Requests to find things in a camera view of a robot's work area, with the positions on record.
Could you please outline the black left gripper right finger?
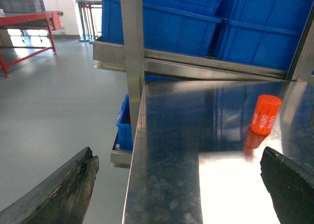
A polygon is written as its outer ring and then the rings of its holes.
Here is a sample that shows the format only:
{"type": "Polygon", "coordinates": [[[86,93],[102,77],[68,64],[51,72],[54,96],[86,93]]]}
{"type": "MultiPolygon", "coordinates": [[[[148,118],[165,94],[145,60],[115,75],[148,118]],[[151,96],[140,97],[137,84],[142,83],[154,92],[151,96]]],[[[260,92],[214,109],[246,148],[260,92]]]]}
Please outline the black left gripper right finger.
{"type": "Polygon", "coordinates": [[[263,150],[261,177],[282,224],[314,222],[314,175],[271,147],[263,150]]]}

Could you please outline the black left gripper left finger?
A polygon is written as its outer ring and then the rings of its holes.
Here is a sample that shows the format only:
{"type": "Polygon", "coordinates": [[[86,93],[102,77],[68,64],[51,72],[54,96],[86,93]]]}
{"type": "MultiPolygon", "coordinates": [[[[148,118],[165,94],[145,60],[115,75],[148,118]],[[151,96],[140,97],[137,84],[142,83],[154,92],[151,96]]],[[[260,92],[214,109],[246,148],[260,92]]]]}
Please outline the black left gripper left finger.
{"type": "Polygon", "coordinates": [[[32,190],[0,213],[2,224],[81,224],[85,218],[99,158],[85,147],[32,190]]]}

